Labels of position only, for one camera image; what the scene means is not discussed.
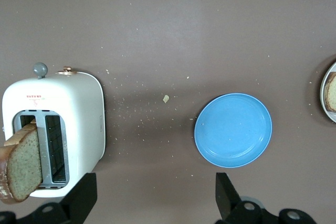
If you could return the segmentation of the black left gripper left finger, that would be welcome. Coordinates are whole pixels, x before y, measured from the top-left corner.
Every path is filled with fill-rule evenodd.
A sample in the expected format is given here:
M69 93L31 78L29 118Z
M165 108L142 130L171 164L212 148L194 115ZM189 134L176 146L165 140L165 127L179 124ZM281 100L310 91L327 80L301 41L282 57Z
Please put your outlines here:
M19 219L14 212L2 211L1 223L84 223L96 202L96 174L86 173L60 202L41 205Z

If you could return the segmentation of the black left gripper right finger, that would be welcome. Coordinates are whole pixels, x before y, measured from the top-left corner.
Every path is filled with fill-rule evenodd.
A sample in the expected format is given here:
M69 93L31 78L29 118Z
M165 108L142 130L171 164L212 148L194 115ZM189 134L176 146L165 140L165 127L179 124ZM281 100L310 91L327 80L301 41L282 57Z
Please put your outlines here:
M217 223L315 223L306 212L282 209L273 215L251 200L242 200L226 173L216 174L215 198L221 220Z

